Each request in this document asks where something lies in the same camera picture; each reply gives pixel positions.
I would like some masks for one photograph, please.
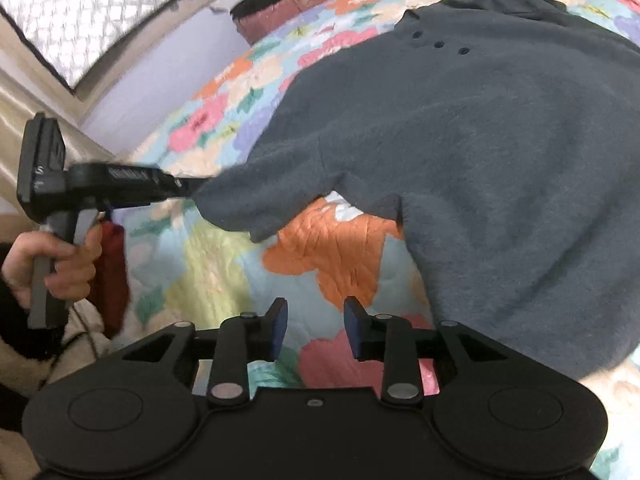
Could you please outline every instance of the bed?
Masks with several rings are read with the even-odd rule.
[[[390,30],[407,8],[439,0],[331,0],[287,23],[215,76],[130,156],[175,174],[210,175],[246,159],[299,70]],[[560,0],[570,12],[640,44],[640,0]],[[257,386],[380,387],[382,365],[350,358],[342,299],[372,314],[429,326],[420,276],[394,222],[363,214],[337,193],[310,204],[261,244],[221,231],[190,201],[121,213],[127,231],[132,303],[119,344],[179,319],[216,327],[241,311],[262,314],[289,301],[281,358],[250,365]],[[607,441],[593,464],[607,480],[640,478],[640,372],[635,356],[584,382],[605,403]],[[207,366],[194,390],[202,392]],[[437,391],[428,362],[427,394]]]

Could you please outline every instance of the white wall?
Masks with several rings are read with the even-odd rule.
[[[203,9],[129,70],[79,129],[111,153],[130,151],[248,48],[228,15]]]

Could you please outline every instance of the cable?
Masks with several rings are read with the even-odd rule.
[[[71,306],[71,310],[74,312],[74,314],[76,314],[76,316],[78,317],[78,321],[82,325],[82,329],[86,332],[86,334],[89,337],[89,345],[91,345],[91,352],[94,354],[94,360],[96,361],[99,360],[100,354],[98,352],[97,347],[95,346],[94,338],[91,337],[91,331],[89,330],[89,325],[87,324],[86,320],[82,316],[80,316],[80,313],[76,309],[76,304],[73,304]]]
[[[51,368],[49,368],[49,373],[47,374],[47,377],[40,381],[40,384],[38,385],[38,389],[39,390],[42,389],[44,386],[46,386],[49,383],[49,381],[51,380],[53,372],[56,370],[56,367],[58,366],[58,364],[60,362],[60,359],[62,359],[62,355],[69,349],[69,347],[73,343],[76,343],[76,342],[80,341],[80,339],[82,338],[83,335],[88,335],[88,333],[87,332],[78,332],[71,339],[69,339],[69,341],[66,341],[62,345],[62,347],[60,348],[60,352],[58,352],[55,355],[55,357],[53,358],[53,362],[51,363]]]

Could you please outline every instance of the round pad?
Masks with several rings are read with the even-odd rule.
[[[544,430],[562,416],[562,404],[551,394],[533,388],[509,388],[493,394],[489,411],[516,430]]]
[[[191,392],[156,364],[115,361],[45,387],[22,430],[39,461],[72,476],[131,476],[159,465],[193,433]]]
[[[87,431],[120,430],[138,420],[142,405],[142,399],[133,392],[100,388],[76,397],[69,406],[69,418]]]
[[[597,397],[551,370],[509,371],[482,363],[480,378],[461,374],[436,396],[433,421],[449,445],[504,476],[560,476],[592,459],[607,432]]]

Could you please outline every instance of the finger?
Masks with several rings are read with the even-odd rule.
[[[91,292],[88,283],[79,283],[71,286],[52,286],[47,287],[54,298],[59,300],[80,301],[84,300]]]
[[[69,269],[77,269],[93,265],[95,258],[84,248],[80,248],[71,258],[65,258],[56,262],[56,272],[63,272]]]
[[[63,242],[53,234],[44,231],[22,233],[12,245],[12,250],[23,256],[50,256],[51,258],[69,258],[76,254],[78,248]]]
[[[92,257],[92,261],[102,254],[102,225],[96,224],[86,233],[83,248]]]
[[[90,282],[94,276],[95,267],[84,265],[82,267],[59,270],[55,274],[50,274],[44,278],[44,283],[47,287],[65,287]]]

